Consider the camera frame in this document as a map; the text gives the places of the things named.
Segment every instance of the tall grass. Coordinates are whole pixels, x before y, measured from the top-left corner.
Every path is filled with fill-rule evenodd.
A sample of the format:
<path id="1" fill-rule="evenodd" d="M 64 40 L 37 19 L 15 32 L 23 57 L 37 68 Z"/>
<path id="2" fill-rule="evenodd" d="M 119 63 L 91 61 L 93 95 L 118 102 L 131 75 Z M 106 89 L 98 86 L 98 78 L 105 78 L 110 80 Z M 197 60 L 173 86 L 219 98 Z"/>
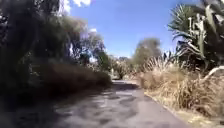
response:
<path id="1" fill-rule="evenodd" d="M 217 75 L 213 71 L 202 78 L 200 73 L 161 59 L 150 60 L 148 66 L 140 79 L 141 86 L 161 103 L 175 109 L 197 111 L 207 117 L 224 114 L 224 75 L 221 73 Z"/>

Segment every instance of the sky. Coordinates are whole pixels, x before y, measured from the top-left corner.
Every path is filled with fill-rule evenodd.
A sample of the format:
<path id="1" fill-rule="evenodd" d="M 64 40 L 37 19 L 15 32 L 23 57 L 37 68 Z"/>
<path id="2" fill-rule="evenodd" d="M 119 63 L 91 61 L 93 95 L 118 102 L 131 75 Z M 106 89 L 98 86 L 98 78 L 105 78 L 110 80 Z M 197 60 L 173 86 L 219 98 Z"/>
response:
<path id="1" fill-rule="evenodd" d="M 163 51 L 174 50 L 175 42 L 167 24 L 178 3 L 196 0 L 64 0 L 64 10 L 88 22 L 91 31 L 104 39 L 106 51 L 131 57 L 138 42 L 156 37 Z"/>

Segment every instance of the foliage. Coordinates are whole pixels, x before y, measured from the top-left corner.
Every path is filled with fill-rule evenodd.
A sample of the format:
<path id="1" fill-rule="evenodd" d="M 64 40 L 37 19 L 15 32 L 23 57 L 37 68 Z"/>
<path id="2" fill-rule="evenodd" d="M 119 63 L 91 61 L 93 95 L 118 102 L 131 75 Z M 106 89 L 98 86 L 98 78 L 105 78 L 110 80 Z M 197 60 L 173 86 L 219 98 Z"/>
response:
<path id="1" fill-rule="evenodd" d="M 96 49 L 104 51 L 101 36 L 85 21 L 58 15 L 59 3 L 0 1 L 0 94 L 41 86 L 39 68 L 50 58 L 86 66 Z"/>
<path id="2" fill-rule="evenodd" d="M 160 42 L 156 38 L 145 38 L 138 43 L 133 55 L 133 63 L 139 71 L 144 70 L 144 64 L 149 58 L 161 56 L 159 45 Z"/>
<path id="3" fill-rule="evenodd" d="M 170 25 L 174 34 L 178 33 L 176 37 L 182 37 L 177 47 L 177 55 L 181 61 L 186 61 L 187 66 L 191 69 L 200 68 L 208 71 L 217 65 L 223 63 L 224 53 L 221 48 L 223 43 L 223 12 L 222 1 L 208 4 L 207 1 L 202 0 L 204 8 L 195 5 L 181 5 L 181 8 L 188 8 L 192 11 L 179 12 L 174 11 L 176 15 L 187 15 L 182 20 L 173 18 L 173 22 L 178 22 L 179 26 L 187 28 L 186 24 L 182 24 L 187 18 L 191 21 L 188 25 L 188 30 L 175 27 L 177 24 Z"/>
<path id="4" fill-rule="evenodd" d="M 147 94 L 162 104 L 174 109 L 193 110 L 206 117 L 223 116 L 223 82 L 222 75 L 202 79 L 197 72 L 164 61 L 156 63 L 140 78 Z"/>
<path id="5" fill-rule="evenodd" d="M 102 71 L 109 72 L 112 68 L 111 59 L 104 51 L 95 50 L 95 58 L 97 60 L 98 68 Z"/>

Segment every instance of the paved path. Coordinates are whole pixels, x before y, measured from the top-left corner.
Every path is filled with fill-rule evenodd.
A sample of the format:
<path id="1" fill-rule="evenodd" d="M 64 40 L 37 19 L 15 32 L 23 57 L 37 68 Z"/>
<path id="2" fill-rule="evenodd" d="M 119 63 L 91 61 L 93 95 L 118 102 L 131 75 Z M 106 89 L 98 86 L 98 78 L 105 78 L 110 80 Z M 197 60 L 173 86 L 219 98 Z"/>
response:
<path id="1" fill-rule="evenodd" d="M 111 89 L 81 101 L 69 98 L 54 105 L 14 114 L 18 128 L 188 128 L 131 84 L 115 82 Z"/>

